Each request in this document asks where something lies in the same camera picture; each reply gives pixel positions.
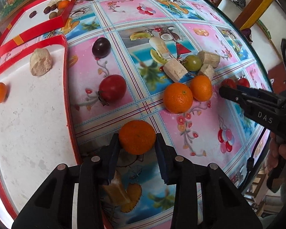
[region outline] green fruit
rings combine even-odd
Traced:
[[[182,64],[188,71],[198,71],[202,66],[201,59],[195,55],[186,56]]]

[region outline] white vegetable piece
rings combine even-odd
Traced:
[[[33,76],[42,76],[52,67],[52,58],[46,48],[37,48],[30,58],[30,71]]]
[[[215,71],[212,65],[203,64],[198,73],[199,75],[206,75],[211,81],[214,77]]]
[[[188,73],[185,67],[177,59],[169,60],[163,66],[163,70],[175,83],[179,82],[179,80]]]

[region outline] human hand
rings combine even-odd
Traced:
[[[270,133],[270,137],[271,141],[269,144],[269,154],[267,159],[267,168],[269,171],[278,166],[279,155],[286,159],[286,144],[278,145],[276,142],[276,135],[273,132]]]

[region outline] table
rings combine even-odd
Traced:
[[[165,142],[174,146],[179,155],[196,164],[215,162],[236,186],[240,185],[246,175],[246,160],[263,127],[245,118],[237,104],[220,98],[218,89],[228,77],[246,77],[255,88],[271,90],[271,86],[252,47],[209,2],[77,0],[64,28],[17,47],[4,55],[0,64],[23,48],[62,33],[69,44],[69,97],[82,156],[97,153],[122,125],[141,119],[162,133]],[[221,56],[209,101],[194,101],[187,113],[178,115],[163,107],[163,91],[172,81],[155,54],[159,49],[149,44],[150,34],[160,37],[162,50],[174,57],[183,59],[201,50]],[[112,52],[95,59],[92,45],[102,36],[111,42]],[[112,74],[125,78],[127,92],[118,103],[102,106],[96,92],[100,82]],[[255,162],[268,136],[267,130],[255,152]],[[226,142],[232,146],[231,152],[225,151]],[[168,228],[175,186],[166,186],[162,181],[154,149],[140,156],[122,150],[117,171],[123,186],[114,192],[124,195],[123,205],[112,205],[112,197],[101,189],[101,204],[113,227]],[[198,204],[201,221],[199,187]]]

